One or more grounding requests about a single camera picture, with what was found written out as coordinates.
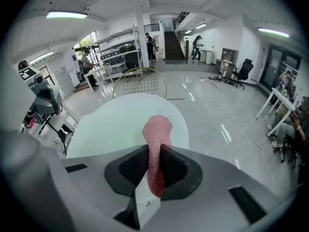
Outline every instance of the glass door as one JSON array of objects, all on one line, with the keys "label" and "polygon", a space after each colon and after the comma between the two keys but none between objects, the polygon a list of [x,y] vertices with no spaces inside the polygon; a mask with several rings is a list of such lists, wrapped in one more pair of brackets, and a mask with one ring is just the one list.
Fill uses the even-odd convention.
[{"label": "glass door", "polygon": [[283,47],[270,45],[265,69],[260,83],[271,91],[279,83],[282,73],[290,71],[294,79],[297,76],[301,57]]}]

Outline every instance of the person walking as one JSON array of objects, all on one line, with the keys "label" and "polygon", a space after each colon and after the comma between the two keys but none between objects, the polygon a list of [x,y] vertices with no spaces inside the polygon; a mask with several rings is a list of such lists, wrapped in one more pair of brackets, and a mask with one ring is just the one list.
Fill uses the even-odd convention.
[{"label": "person walking", "polygon": [[198,54],[198,61],[200,61],[201,59],[201,53],[199,52],[199,49],[201,46],[204,46],[203,44],[200,43],[200,40],[202,39],[202,37],[200,35],[198,35],[195,40],[193,41],[193,49],[195,49],[195,53],[193,55],[192,61],[194,61],[195,57]]},{"label": "person walking", "polygon": [[145,35],[147,40],[148,60],[150,61],[152,58],[152,61],[155,61],[153,39],[150,37],[149,33],[145,33]]}]

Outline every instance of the chair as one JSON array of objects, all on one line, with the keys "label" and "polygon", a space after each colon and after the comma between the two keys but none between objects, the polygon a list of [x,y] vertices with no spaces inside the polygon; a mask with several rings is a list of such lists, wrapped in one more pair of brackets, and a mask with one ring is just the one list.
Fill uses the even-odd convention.
[{"label": "chair", "polygon": [[[135,51],[136,47],[133,45],[130,45],[128,47],[128,52],[130,51]],[[122,70],[122,73],[127,72],[130,69],[136,68],[138,67],[138,62],[139,62],[139,57],[138,57],[138,53],[137,52],[132,52],[132,53],[128,53],[125,55],[125,59],[126,59],[126,63],[123,64],[121,67],[123,67],[124,65],[126,65],[127,69]]]},{"label": "chair", "polygon": [[248,79],[248,74],[253,68],[253,64],[251,64],[251,63],[252,63],[252,60],[246,58],[245,61],[242,64],[240,71],[239,72],[232,72],[237,77],[236,87],[239,84],[240,86],[243,87],[243,89],[245,89],[244,85],[242,84],[242,80],[244,81],[244,80]]},{"label": "chair", "polygon": [[[289,151],[291,153],[291,157],[288,162],[292,162],[292,169],[296,167],[296,159],[300,156],[300,152],[305,148],[305,143],[308,142],[308,139],[305,142],[294,140],[292,137],[286,135],[283,140],[282,147],[282,157],[281,163],[285,162],[285,154]],[[276,148],[274,153],[279,151],[280,148]],[[301,163],[298,167],[301,167],[304,164],[304,160],[301,157]]]}]

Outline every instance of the black office chair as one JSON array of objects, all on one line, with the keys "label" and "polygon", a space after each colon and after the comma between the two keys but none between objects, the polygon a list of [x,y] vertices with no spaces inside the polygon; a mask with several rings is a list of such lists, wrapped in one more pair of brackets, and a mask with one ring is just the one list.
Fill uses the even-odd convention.
[{"label": "black office chair", "polygon": [[[136,50],[134,45],[130,45],[128,48],[128,52]],[[125,55],[126,63],[123,64],[121,67],[126,65],[126,69],[122,70],[122,73],[129,71],[130,69],[134,69],[138,67],[139,57],[137,52],[128,53]]]},{"label": "black office chair", "polygon": [[253,68],[252,60],[246,58],[245,61],[242,64],[240,71],[239,72],[232,72],[237,77],[236,87],[239,84],[240,86],[243,87],[243,89],[245,89],[244,85],[242,84],[242,80],[244,81],[244,80],[248,79],[248,74],[252,70],[252,68]]}]

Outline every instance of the white desk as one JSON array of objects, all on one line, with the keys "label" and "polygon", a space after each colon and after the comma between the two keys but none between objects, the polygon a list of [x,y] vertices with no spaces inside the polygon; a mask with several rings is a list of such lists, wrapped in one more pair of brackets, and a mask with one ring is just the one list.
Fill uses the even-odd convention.
[{"label": "white desk", "polygon": [[[95,91],[93,90],[93,88],[92,88],[91,85],[90,85],[88,76],[93,75],[93,74],[95,74],[95,73],[98,73],[98,74],[100,75],[101,79],[103,80],[103,82],[104,82],[105,80],[107,80],[107,79],[110,79],[110,81],[113,82],[112,79],[114,78],[114,76],[111,75],[111,70],[110,70],[110,69],[111,69],[111,68],[115,68],[115,67],[120,67],[121,65],[124,65],[124,64],[126,64],[126,63],[119,63],[119,64],[114,64],[114,65],[103,66],[103,67],[100,67],[100,68],[98,68],[98,69],[92,71],[91,73],[88,73],[88,74],[84,75],[84,77],[85,77],[85,79],[86,79],[86,81],[87,81],[87,83],[88,83],[90,89],[92,90],[92,92],[94,93]],[[107,75],[108,75],[107,78],[102,77],[102,75],[101,75],[101,73],[100,73],[100,71],[102,71],[102,70],[106,70],[106,71],[107,71]],[[98,80],[98,77],[97,77],[96,75],[94,75],[93,77],[96,79],[97,83],[99,84],[100,88],[101,88],[102,91],[103,91],[103,87],[102,87],[102,85],[101,85],[101,82]]]},{"label": "white desk", "polygon": [[267,99],[267,101],[265,102],[265,104],[263,105],[261,110],[258,112],[258,114],[255,116],[255,118],[258,118],[261,115],[261,113],[266,108],[267,104],[270,102],[270,100],[273,97],[273,95],[277,96],[278,100],[273,105],[273,107],[270,109],[268,114],[277,105],[279,100],[287,107],[288,111],[285,114],[285,116],[282,118],[282,120],[267,134],[267,137],[269,137],[276,129],[278,129],[278,127],[286,120],[286,118],[290,115],[290,113],[295,110],[295,103],[296,103],[296,101],[294,102],[294,104],[292,104],[286,97],[284,97],[281,93],[279,93],[275,88],[272,88],[272,92],[271,92],[269,98]]},{"label": "white desk", "polygon": [[153,115],[170,119],[173,146],[189,148],[187,124],[169,101],[151,94],[130,94],[113,99],[78,123],[68,148],[67,158],[95,156],[137,145],[146,141],[142,130]]},{"label": "white desk", "polygon": [[199,50],[200,53],[201,53],[201,58],[200,58],[200,61],[202,63],[206,63],[206,56],[207,56],[207,50]]},{"label": "white desk", "polygon": [[232,64],[232,62],[230,61],[222,60],[222,59],[216,60],[216,70],[223,77],[231,78],[234,67],[235,67],[235,64]]}]

